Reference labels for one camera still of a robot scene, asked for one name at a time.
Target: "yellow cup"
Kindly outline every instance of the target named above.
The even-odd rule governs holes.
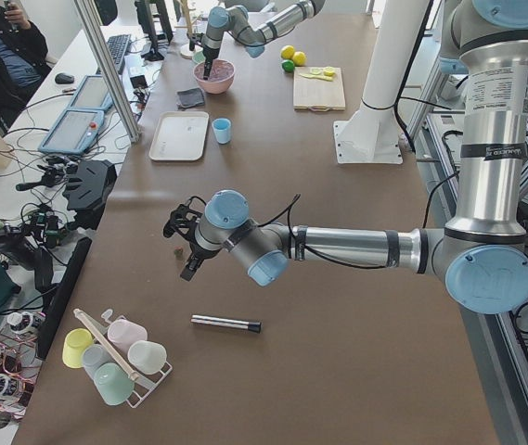
[[[82,354],[93,344],[93,336],[87,329],[79,328],[70,331],[63,343],[61,360],[70,368],[82,368]]]

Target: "computer mouse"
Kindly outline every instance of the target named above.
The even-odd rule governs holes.
[[[66,83],[74,83],[75,78],[71,74],[68,74],[66,72],[59,72],[56,74],[56,83],[59,83],[60,85],[66,84]]]

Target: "brown table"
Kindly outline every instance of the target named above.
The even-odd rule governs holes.
[[[322,14],[255,60],[225,42],[236,80],[205,110],[233,121],[232,143],[209,131],[199,161],[159,164],[148,159],[156,120],[195,86],[192,62],[171,46],[15,444],[497,443],[457,305],[437,279],[311,261],[260,288],[222,252],[187,283],[174,256],[184,242],[161,235],[178,203],[225,188],[259,221],[302,193],[296,224],[417,227],[427,194],[414,156],[401,166],[335,160],[332,123],[358,108],[375,36],[366,16]],[[287,44],[311,65],[342,67],[344,112],[292,109],[278,56]],[[71,310],[98,318],[108,307],[145,326],[174,366],[135,410],[105,405],[60,359],[81,326]],[[192,313],[260,320],[263,332],[195,326]]]

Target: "white tray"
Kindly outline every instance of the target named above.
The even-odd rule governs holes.
[[[198,160],[204,151],[208,120],[203,111],[162,113],[148,156],[152,160]]]

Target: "black jacket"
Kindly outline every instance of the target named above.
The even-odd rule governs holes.
[[[0,6],[0,39],[8,48],[29,62],[42,77],[46,77],[51,68],[45,63],[47,55],[45,37],[32,22],[29,30],[12,31],[10,23],[4,17],[5,11]],[[22,108],[23,104],[15,103],[14,97],[10,96],[10,94],[16,95],[18,93],[18,87],[10,79],[6,65],[1,58],[0,81],[2,82],[0,85],[0,104],[10,108]]]

